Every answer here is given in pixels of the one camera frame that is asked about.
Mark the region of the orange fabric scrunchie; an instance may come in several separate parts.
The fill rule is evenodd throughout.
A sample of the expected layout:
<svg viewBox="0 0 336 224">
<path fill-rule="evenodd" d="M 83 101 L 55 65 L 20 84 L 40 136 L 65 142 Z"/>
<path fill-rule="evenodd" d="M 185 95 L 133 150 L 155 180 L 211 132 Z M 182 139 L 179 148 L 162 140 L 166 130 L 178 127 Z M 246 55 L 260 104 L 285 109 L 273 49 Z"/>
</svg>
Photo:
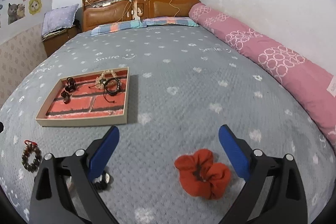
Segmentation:
<svg viewBox="0 0 336 224">
<path fill-rule="evenodd" d="M 231 171 L 223 163 L 214 162 L 209 149 L 178 157 L 174 165 L 183 190 L 192 197 L 218 200 L 223 197 L 231 179 Z"/>
</svg>

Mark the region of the beige jewelry tray red lining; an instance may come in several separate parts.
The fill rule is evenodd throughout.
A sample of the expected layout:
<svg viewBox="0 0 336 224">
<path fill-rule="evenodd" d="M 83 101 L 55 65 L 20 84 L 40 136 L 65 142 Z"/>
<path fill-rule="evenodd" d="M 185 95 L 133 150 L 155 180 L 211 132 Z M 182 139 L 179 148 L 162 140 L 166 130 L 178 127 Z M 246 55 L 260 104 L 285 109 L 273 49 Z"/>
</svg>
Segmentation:
<svg viewBox="0 0 336 224">
<path fill-rule="evenodd" d="M 89 127 L 127 123 L 129 68 L 121 67 L 70 76 L 77 83 L 70 103 L 61 92 L 67 78 L 59 79 L 35 120 L 43 127 Z"/>
</svg>

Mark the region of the black claw hair clip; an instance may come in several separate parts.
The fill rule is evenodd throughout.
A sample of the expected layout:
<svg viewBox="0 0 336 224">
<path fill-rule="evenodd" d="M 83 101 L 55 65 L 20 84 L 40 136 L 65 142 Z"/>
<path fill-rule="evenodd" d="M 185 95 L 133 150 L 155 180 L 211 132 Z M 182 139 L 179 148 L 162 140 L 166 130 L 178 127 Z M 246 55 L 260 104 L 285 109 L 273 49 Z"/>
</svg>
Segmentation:
<svg viewBox="0 0 336 224">
<path fill-rule="evenodd" d="M 76 90 L 76 81 L 73 77 L 68 77 L 66 80 L 66 86 L 64 90 L 61 92 L 61 97 L 63 98 L 64 104 L 70 103 L 71 94 Z"/>
</svg>

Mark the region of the pink rolled quilt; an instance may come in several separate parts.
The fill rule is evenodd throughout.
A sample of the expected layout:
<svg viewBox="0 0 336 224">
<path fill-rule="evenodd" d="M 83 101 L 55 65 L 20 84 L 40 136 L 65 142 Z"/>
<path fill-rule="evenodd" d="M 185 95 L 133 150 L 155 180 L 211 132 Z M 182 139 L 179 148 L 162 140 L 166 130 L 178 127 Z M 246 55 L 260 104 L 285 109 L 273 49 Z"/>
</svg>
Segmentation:
<svg viewBox="0 0 336 224">
<path fill-rule="evenodd" d="M 202 3 L 190 18 L 267 71 L 306 110 L 335 146 L 335 76 L 243 22 Z"/>
</svg>

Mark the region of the grey floral bedspread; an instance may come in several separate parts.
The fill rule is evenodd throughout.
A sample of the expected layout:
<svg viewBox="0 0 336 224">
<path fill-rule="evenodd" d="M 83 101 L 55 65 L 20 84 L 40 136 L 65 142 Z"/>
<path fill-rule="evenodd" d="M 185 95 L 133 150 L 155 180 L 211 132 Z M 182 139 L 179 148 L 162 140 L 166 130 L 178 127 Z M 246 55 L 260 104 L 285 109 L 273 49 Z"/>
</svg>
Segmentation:
<svg viewBox="0 0 336 224">
<path fill-rule="evenodd" d="M 128 67 L 127 124 L 108 162 L 112 184 L 101 193 L 120 223 L 218 223 L 244 185 L 235 174 L 223 198 L 189 196 L 174 166 L 177 157 L 207 148 L 229 160 L 218 131 L 227 124 L 269 156 L 291 153 L 303 181 L 308 219 L 331 197 L 334 150 L 301 105 L 261 67 L 201 27 L 151 27 L 65 43 L 23 80 L 1 107 L 1 187 L 24 220 L 34 174 L 21 163 L 26 139 L 43 153 L 72 155 L 107 127 L 42 127 L 36 115 L 58 79 Z"/>
</svg>

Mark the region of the wooden nightstand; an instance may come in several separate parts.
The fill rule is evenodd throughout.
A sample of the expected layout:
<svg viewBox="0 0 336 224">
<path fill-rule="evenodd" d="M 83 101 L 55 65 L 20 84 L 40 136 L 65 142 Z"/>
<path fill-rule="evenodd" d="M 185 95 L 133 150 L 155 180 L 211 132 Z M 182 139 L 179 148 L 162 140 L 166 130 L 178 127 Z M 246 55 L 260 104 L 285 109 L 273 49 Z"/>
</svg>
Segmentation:
<svg viewBox="0 0 336 224">
<path fill-rule="evenodd" d="M 54 32 L 46 38 L 43 38 L 42 43 L 47 56 L 50 57 L 55 51 L 68 42 L 68 40 L 74 38 L 80 32 L 80 28 L 73 26 L 62 31 Z"/>
</svg>

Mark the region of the plaid pillow left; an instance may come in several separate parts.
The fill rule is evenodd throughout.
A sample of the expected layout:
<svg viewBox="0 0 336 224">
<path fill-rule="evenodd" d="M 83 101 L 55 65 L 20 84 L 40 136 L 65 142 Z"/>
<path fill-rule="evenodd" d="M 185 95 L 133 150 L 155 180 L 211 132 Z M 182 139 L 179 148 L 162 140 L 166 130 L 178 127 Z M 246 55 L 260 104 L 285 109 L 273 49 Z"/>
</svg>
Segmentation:
<svg viewBox="0 0 336 224">
<path fill-rule="evenodd" d="M 146 28 L 147 24 L 141 20 L 130 20 L 124 22 L 116 22 L 110 24 L 104 24 L 97 26 L 91 31 L 90 36 L 99 36 L 105 35 L 109 33 L 114 33 L 122 30 L 129 29 L 138 29 L 138 28 Z"/>
</svg>

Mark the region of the plaid pillow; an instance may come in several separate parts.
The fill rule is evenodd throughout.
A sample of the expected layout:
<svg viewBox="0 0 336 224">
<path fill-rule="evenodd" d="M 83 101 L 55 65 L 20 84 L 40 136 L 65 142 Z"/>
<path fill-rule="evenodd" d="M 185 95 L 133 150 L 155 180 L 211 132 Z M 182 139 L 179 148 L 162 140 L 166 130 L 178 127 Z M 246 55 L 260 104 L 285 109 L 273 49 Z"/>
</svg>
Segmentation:
<svg viewBox="0 0 336 224">
<path fill-rule="evenodd" d="M 178 25 L 187 27 L 198 27 L 199 25 L 189 17 L 169 17 L 163 16 L 158 18 L 144 19 L 143 22 L 147 26 L 168 26 Z"/>
<path fill-rule="evenodd" d="M 129 29 L 138 29 L 138 28 L 146 28 L 147 24 L 141 20 L 130 20 L 124 22 L 116 22 L 110 24 L 104 24 L 97 26 L 91 31 L 90 36 L 99 36 L 105 35 L 109 33 L 114 33 L 122 30 Z"/>
</svg>

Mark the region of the lavender dotted cushion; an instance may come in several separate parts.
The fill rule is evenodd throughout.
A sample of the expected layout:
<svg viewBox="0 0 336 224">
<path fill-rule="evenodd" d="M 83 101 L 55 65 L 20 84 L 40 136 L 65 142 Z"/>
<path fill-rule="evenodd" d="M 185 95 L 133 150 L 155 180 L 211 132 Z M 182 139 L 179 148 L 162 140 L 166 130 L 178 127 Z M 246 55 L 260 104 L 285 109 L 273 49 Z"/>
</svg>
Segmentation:
<svg viewBox="0 0 336 224">
<path fill-rule="evenodd" d="M 42 36 L 46 36 L 60 29 L 70 28 L 75 21 L 79 4 L 61 7 L 45 13 L 42 26 Z"/>
</svg>

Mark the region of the plaid pillow right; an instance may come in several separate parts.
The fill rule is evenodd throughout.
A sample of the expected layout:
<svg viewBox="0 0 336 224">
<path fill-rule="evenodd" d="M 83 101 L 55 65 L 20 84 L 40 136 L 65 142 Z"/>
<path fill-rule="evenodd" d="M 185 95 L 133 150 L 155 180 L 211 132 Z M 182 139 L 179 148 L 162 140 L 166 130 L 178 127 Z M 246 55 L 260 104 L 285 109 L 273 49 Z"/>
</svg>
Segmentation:
<svg viewBox="0 0 336 224">
<path fill-rule="evenodd" d="M 187 27 L 198 27 L 199 25 L 189 17 L 169 17 L 163 16 L 158 18 L 144 19 L 143 22 L 147 26 L 168 26 L 178 25 Z"/>
</svg>

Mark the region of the wooden headboard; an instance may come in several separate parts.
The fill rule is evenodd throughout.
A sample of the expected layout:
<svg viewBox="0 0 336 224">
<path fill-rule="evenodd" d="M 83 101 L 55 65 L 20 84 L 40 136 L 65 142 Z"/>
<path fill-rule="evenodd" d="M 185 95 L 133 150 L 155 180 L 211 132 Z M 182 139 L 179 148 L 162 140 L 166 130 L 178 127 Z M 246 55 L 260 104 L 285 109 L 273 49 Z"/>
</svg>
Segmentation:
<svg viewBox="0 0 336 224">
<path fill-rule="evenodd" d="M 186 17 L 200 0 L 82 0 L 82 31 L 128 20 Z"/>
</svg>

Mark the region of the cat wall stickers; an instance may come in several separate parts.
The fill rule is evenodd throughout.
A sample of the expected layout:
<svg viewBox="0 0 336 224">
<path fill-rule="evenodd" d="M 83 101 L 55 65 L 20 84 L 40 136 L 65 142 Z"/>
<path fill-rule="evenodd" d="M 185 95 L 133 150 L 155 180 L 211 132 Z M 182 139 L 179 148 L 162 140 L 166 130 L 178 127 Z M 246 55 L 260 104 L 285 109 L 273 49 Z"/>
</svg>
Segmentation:
<svg viewBox="0 0 336 224">
<path fill-rule="evenodd" d="M 9 3 L 7 5 L 7 24 L 11 25 L 14 22 L 26 17 L 26 8 L 32 16 L 41 12 L 43 8 L 42 0 L 29 0 L 28 5 L 24 3 Z"/>
</svg>

